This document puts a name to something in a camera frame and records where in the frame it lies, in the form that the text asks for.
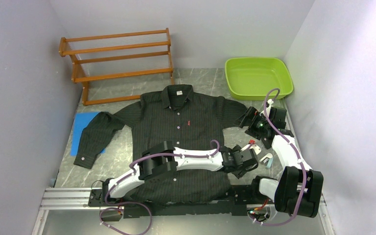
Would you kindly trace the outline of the black pinstriped shirt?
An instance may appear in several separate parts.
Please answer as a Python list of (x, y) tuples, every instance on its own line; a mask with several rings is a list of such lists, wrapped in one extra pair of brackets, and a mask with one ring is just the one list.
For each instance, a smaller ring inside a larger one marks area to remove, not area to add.
[[(93, 167), (98, 154), (124, 126), (132, 131), (133, 159), (164, 141), (187, 150), (208, 150), (212, 140), (224, 142), (223, 130), (238, 126), (247, 107), (222, 96), (196, 93), (192, 85), (170, 85), (142, 94), (118, 112), (98, 113), (84, 128), (74, 164)], [(224, 172), (193, 169), (172, 173), (161, 182), (136, 188), (134, 201), (206, 203), (226, 194), (231, 184)]]

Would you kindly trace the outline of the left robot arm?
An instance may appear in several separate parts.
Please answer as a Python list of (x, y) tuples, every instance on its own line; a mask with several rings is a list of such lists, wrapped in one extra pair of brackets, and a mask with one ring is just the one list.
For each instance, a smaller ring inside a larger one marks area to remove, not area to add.
[(140, 159), (129, 164), (126, 173), (104, 181), (101, 199), (113, 206), (137, 187), (161, 182), (181, 170), (232, 173), (239, 179), (258, 166), (261, 148), (253, 142), (234, 148), (220, 146), (216, 140), (211, 143), (216, 145), (215, 149), (186, 150), (165, 141), (146, 150)]

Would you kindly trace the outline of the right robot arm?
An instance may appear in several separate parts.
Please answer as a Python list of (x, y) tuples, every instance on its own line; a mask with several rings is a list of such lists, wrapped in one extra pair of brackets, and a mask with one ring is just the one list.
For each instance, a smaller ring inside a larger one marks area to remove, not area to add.
[(278, 212), (313, 218), (317, 215), (324, 177), (303, 159), (291, 130), (286, 128), (287, 110), (268, 107), (258, 112), (249, 107), (240, 121), (245, 133), (260, 140), (278, 156), (283, 172), (280, 180), (257, 176), (251, 184), (250, 198), (262, 203), (269, 198)]

